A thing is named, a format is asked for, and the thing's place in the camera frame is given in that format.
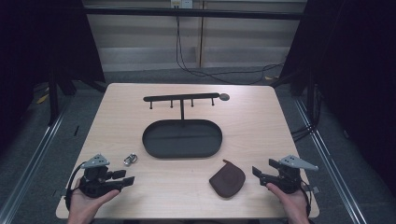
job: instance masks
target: aluminum rail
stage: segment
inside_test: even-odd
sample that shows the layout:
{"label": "aluminum rail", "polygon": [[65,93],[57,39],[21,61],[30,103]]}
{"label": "aluminum rail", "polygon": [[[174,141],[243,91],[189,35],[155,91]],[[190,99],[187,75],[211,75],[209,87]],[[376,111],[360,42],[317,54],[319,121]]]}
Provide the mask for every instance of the aluminum rail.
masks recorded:
{"label": "aluminum rail", "polygon": [[[301,98],[296,99],[295,104],[300,112],[301,117],[303,118],[305,125],[308,127],[310,125],[310,120],[306,114],[306,107]],[[347,183],[345,182],[340,171],[338,170],[337,165],[332,159],[332,154],[330,153],[329,149],[327,149],[327,146],[324,143],[318,129],[315,129],[310,135],[353,223],[367,224],[367,220],[364,217],[364,214],[361,211],[358,202],[356,201],[355,197],[347,186]]]}

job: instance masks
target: wire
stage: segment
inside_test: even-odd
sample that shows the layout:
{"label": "wire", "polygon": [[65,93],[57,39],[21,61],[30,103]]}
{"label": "wire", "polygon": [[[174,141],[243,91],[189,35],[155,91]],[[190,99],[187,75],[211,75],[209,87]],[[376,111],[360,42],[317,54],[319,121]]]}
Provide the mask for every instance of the wire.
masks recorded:
{"label": "wire", "polygon": [[301,190],[302,190],[303,193],[304,193],[305,200],[306,200],[306,203],[307,203],[307,206],[306,206],[306,209],[307,209],[306,214],[309,216],[309,214],[311,213],[312,189],[311,189],[311,187],[309,187],[309,185],[308,185],[305,181],[303,181],[303,180],[301,180],[301,181],[305,184],[305,186],[308,188],[308,191],[309,191],[309,200],[308,200],[308,196],[306,195],[306,192],[303,190],[303,188],[301,188]]}
{"label": "wire", "polygon": [[[278,63],[278,64],[268,64],[265,65],[261,70],[255,70],[255,71],[245,71],[245,72],[220,72],[220,73],[212,73],[212,74],[208,74],[205,72],[201,72],[201,71],[192,71],[189,68],[187,68],[186,64],[184,63],[184,59],[183,59],[183,53],[182,53],[182,47],[181,47],[181,38],[180,38],[180,20],[179,17],[177,17],[177,50],[176,50],[176,60],[177,60],[177,65],[183,70],[188,72],[191,75],[194,75],[196,77],[212,77],[215,80],[227,83],[227,84],[232,84],[232,85],[253,85],[256,84],[260,81],[262,81],[262,79],[264,78],[264,72],[271,70],[273,68],[279,67],[279,66],[283,66],[284,63]],[[224,80],[222,78],[216,77],[219,75],[229,75],[229,74],[255,74],[255,73],[261,73],[260,77],[257,78],[254,81],[248,82],[248,83],[236,83],[236,82],[231,82],[231,81],[227,81]]]}
{"label": "wire", "polygon": [[291,135],[293,136],[293,141],[294,143],[300,141],[301,139],[305,138],[309,134],[311,134],[317,127],[319,123],[319,117],[320,117],[320,109],[321,109],[321,102],[322,102],[322,95],[320,94],[320,91],[318,91],[318,88],[315,89],[315,106],[316,108],[314,109],[315,114],[314,114],[314,120],[306,126],[302,127],[296,131],[291,132]]}

